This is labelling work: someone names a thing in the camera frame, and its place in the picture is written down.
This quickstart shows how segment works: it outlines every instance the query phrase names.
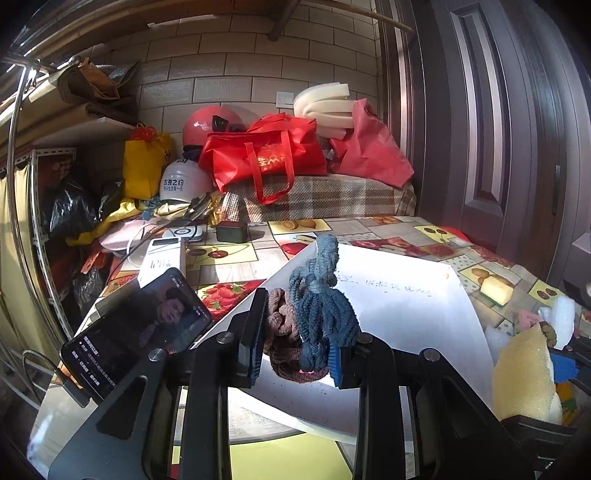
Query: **yellow bag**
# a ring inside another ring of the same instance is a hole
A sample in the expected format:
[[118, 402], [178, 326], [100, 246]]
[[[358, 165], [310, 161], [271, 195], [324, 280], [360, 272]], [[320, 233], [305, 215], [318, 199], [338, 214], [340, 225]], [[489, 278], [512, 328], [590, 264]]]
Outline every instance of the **yellow bag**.
[[124, 195], [148, 200], [158, 193], [164, 166], [170, 161], [173, 143], [169, 134], [151, 141], [128, 140], [123, 153]]

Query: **white foam roll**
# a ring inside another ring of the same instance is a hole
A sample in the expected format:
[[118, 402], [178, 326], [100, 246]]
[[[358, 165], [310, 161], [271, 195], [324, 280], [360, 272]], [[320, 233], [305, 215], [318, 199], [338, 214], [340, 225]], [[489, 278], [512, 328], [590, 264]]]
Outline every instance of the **white foam roll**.
[[337, 140], [342, 140], [345, 138], [347, 130], [344, 128], [323, 127], [322, 125], [317, 124], [316, 134], [324, 138], [335, 138]]
[[294, 99], [294, 114], [303, 117], [304, 108], [318, 100], [331, 98], [347, 98], [349, 96], [349, 85], [346, 83], [324, 83], [315, 85], [300, 92]]
[[308, 113], [351, 113], [355, 100], [318, 100], [304, 107], [304, 115]]
[[332, 128], [353, 128], [353, 117], [350, 113], [316, 113], [310, 112], [304, 115], [313, 118], [318, 125]]

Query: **light switch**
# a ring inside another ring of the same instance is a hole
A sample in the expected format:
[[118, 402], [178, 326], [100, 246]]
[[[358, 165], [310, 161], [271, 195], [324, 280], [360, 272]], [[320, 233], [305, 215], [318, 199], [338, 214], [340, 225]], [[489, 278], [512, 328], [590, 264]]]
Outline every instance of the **light switch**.
[[294, 94], [291, 92], [277, 92], [277, 100], [275, 101], [277, 108], [293, 108]]

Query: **white paper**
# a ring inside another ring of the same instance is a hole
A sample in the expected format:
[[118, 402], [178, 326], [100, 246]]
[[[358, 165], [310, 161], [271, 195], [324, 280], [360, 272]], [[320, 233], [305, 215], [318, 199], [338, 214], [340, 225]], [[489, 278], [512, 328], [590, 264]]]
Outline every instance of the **white paper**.
[[[292, 270], [315, 254], [313, 243], [261, 287], [287, 289]], [[407, 352], [436, 348], [490, 405], [492, 358], [474, 308], [449, 265], [350, 245], [339, 245], [339, 257], [336, 288], [350, 300], [364, 332]], [[226, 330], [232, 316], [248, 310], [251, 301], [252, 295], [205, 338]], [[275, 375], [265, 357], [255, 387], [245, 392], [261, 400], [260, 406], [269, 405], [291, 417], [292, 420], [283, 420], [285, 424], [300, 429], [303, 425], [307, 432], [355, 442], [357, 389], [339, 390], [330, 377], [309, 384], [283, 380]], [[402, 410], [405, 440], [410, 441], [410, 413], [405, 400]], [[257, 409], [257, 413], [265, 416], [264, 407]]]

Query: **screw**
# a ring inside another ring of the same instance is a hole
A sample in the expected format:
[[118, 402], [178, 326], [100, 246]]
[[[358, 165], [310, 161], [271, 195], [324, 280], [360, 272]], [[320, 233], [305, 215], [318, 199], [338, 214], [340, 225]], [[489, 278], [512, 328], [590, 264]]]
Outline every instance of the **screw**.
[[441, 358], [441, 354], [437, 350], [435, 350], [434, 348], [427, 348], [423, 352], [423, 357], [425, 357], [430, 362], [436, 362], [437, 360], [439, 360]]
[[216, 340], [222, 345], [225, 343], [232, 343], [234, 341], [234, 334], [232, 332], [221, 332], [217, 334]]
[[357, 341], [359, 343], [362, 343], [364, 345], [367, 345], [368, 343], [371, 343], [374, 339], [374, 336], [371, 333], [367, 333], [367, 332], [361, 332], [359, 334], [359, 336], [357, 337]]
[[166, 358], [168, 352], [164, 350], [164, 348], [155, 348], [154, 350], [150, 350], [148, 353], [148, 358], [153, 362], [161, 362]]

